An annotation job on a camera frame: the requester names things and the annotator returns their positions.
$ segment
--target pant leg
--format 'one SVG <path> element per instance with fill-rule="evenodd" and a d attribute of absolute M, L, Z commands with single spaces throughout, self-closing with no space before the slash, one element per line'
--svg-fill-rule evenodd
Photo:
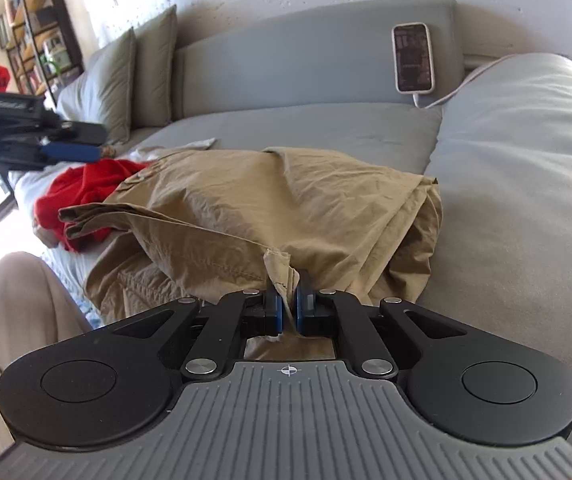
<path fill-rule="evenodd" d="M 88 332 L 88 322 L 39 258 L 12 253 L 0 260 L 0 367 L 49 344 Z M 13 439 L 0 415 L 0 453 Z"/>

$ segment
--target sofa backrest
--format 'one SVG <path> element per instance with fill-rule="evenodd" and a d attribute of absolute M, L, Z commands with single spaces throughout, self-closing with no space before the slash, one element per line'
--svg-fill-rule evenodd
<path fill-rule="evenodd" d="M 238 28 L 175 53 L 173 118 L 317 103 L 412 103 L 395 88 L 391 29 L 429 26 L 436 88 L 458 86 L 464 59 L 454 0 L 317 7 Z"/>

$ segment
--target white charging cable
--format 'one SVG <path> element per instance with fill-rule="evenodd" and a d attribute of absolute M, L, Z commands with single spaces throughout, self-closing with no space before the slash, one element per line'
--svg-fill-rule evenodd
<path fill-rule="evenodd" d="M 413 94 L 413 102 L 415 103 L 415 106 L 417 108 L 419 108 L 419 110 L 427 110 L 428 108 L 432 108 L 434 106 L 445 103 L 451 97 L 453 97 L 457 92 L 459 92 L 464 86 L 466 86 L 468 83 L 470 83 L 470 81 L 474 81 L 480 75 L 482 75 L 484 72 L 486 72 L 486 70 L 492 68 L 497 63 L 500 63 L 501 61 L 508 59 L 509 57 L 515 57 L 515 56 L 518 56 L 518 54 L 508 54 L 507 56 L 500 57 L 499 59 L 495 59 L 494 61 L 492 61 L 486 65 L 480 66 L 479 68 L 473 70 L 470 73 L 470 75 L 466 79 L 464 79 L 463 83 L 461 83 L 461 85 L 459 85 L 457 88 L 455 88 L 453 91 L 451 91 L 450 94 L 444 95 L 442 98 L 437 99 L 435 102 L 432 102 L 429 105 L 424 106 L 423 108 L 421 106 L 419 106 L 419 94 Z"/>

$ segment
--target tan fabric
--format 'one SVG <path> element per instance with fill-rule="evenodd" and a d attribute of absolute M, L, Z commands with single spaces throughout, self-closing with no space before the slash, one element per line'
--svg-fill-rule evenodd
<path fill-rule="evenodd" d="M 0 260 L 0 367 L 91 329 L 48 266 L 26 253 Z M 0 415 L 0 453 L 13 437 Z"/>
<path fill-rule="evenodd" d="M 441 222 L 434 179 L 338 152 L 175 152 L 102 204 L 61 210 L 70 237 L 123 230 L 86 282 L 106 322 L 179 296 L 208 301 L 269 277 L 289 301 L 294 269 L 313 285 L 416 300 Z"/>

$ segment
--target throw pillow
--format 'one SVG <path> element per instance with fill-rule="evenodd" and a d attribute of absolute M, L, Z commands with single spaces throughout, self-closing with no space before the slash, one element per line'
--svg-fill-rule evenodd
<path fill-rule="evenodd" d="M 170 7 L 135 31 L 133 128 L 166 126 L 172 120 L 171 68 L 177 41 L 176 11 L 177 6 Z"/>
<path fill-rule="evenodd" d="M 127 30 L 101 50 L 92 65 L 63 89 L 57 111 L 71 121 L 101 123 L 109 142 L 130 137 L 135 33 Z"/>

